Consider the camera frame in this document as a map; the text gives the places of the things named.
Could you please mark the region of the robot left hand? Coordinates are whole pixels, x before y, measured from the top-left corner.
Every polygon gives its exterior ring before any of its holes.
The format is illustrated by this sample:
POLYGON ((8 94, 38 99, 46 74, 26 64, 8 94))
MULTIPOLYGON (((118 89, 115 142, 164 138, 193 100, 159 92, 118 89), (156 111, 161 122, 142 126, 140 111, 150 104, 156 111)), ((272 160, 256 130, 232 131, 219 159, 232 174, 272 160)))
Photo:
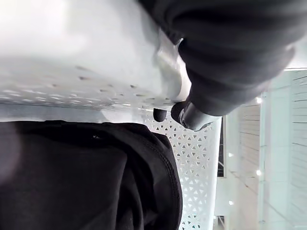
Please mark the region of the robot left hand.
POLYGON ((191 82, 171 116, 198 131, 264 92, 307 33, 304 0, 142 0, 191 82))

